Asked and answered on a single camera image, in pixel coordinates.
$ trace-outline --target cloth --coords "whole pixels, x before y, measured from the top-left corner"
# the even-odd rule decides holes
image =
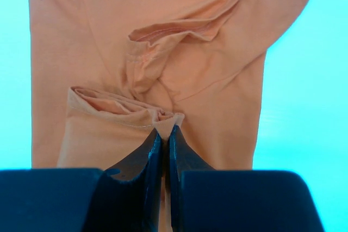
[[[307,2],[29,0],[33,167],[105,169],[177,124],[250,169],[266,51]]]

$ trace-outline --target cyan background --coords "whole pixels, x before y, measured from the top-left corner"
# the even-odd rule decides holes
[[[348,0],[310,0],[269,49],[256,169],[307,182],[325,229],[348,231]],[[28,0],[0,0],[0,168],[30,168]]]

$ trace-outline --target orange fabric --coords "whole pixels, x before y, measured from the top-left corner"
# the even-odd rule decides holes
[[[179,124],[248,169],[266,50],[308,0],[29,1],[33,167],[105,169]]]

